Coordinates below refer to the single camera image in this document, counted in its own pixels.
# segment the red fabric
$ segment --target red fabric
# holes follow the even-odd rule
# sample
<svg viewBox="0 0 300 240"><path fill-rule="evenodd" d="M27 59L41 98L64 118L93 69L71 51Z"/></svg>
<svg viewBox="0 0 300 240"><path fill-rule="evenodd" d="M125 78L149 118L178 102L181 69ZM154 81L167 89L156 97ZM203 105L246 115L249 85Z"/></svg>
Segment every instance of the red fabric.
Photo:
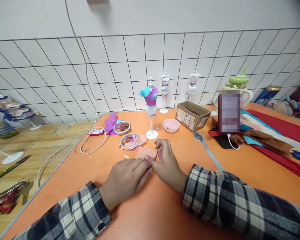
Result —
<svg viewBox="0 0 300 240"><path fill-rule="evenodd" d="M282 166L289 169L291 172L293 172L294 174L300 177L300 164L270 150L269 148L260 147L255 144L250 144L250 145L255 149L257 149L259 152L262 152L267 157L271 158L273 161L281 164Z"/></svg>
<svg viewBox="0 0 300 240"><path fill-rule="evenodd" d="M253 116L256 116L261 121L277 130L283 136L291 138L300 143L300 126L254 110L247 110L247 112L251 113Z"/></svg>
<svg viewBox="0 0 300 240"><path fill-rule="evenodd" d="M292 123L283 121L281 119L254 110L247 110L247 111L251 113L253 116L259 118L264 123L268 124L270 127L280 132L282 135L300 142L300 126L294 125ZM251 144L251 146L300 177L300 164L268 148L263 148L255 144Z"/></svg>
<svg viewBox="0 0 300 240"><path fill-rule="evenodd" d="M222 135L217 130L215 130L215 131L208 131L208 133L209 133L210 137L215 137L215 136L221 136Z"/></svg>

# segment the pink bowl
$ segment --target pink bowl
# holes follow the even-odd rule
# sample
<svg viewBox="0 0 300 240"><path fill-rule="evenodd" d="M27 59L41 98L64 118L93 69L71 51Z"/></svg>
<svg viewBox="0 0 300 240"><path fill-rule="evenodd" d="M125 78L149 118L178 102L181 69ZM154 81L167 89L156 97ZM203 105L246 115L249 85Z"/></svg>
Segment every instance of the pink bowl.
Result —
<svg viewBox="0 0 300 240"><path fill-rule="evenodd" d="M180 124L175 119L166 119L163 121L163 128L166 132L174 133L176 132L180 127Z"/></svg>

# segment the shirt button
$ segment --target shirt button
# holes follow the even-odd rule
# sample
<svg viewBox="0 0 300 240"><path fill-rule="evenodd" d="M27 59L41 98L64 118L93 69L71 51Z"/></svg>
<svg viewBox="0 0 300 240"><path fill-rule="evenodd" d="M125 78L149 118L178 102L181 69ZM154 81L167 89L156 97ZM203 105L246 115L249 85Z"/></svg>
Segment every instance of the shirt button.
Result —
<svg viewBox="0 0 300 240"><path fill-rule="evenodd" d="M98 226L98 231L101 231L104 228L104 223L100 223Z"/></svg>

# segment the green bottle cap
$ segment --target green bottle cap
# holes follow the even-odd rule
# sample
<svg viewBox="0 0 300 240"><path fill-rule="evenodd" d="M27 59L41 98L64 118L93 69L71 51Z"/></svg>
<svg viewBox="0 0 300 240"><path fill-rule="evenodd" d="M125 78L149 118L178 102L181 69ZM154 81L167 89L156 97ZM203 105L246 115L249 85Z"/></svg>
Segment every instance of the green bottle cap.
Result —
<svg viewBox="0 0 300 240"><path fill-rule="evenodd" d="M237 75L235 77L231 77L229 82L231 83L239 83L239 84L245 84L249 81L249 78L247 78L246 75Z"/></svg>

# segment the white tiled wall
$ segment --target white tiled wall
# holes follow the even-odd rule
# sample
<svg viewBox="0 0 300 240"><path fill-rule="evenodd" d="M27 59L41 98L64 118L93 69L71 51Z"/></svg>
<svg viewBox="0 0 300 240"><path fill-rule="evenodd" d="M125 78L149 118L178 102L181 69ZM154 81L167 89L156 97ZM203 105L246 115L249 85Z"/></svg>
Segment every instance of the white tiled wall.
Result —
<svg viewBox="0 0 300 240"><path fill-rule="evenodd" d="M201 78L191 101L199 105L211 104L244 67L255 98L270 84L282 86L275 99L300 85L300 28L95 36L79 42L100 115L144 109L138 92L149 77L161 88L165 68L171 75L166 107L188 99L189 74L196 66ZM0 92L36 109L41 116L34 120L43 124L94 121L96 103L72 37L0 41ZM161 92L157 106L162 107Z"/></svg>

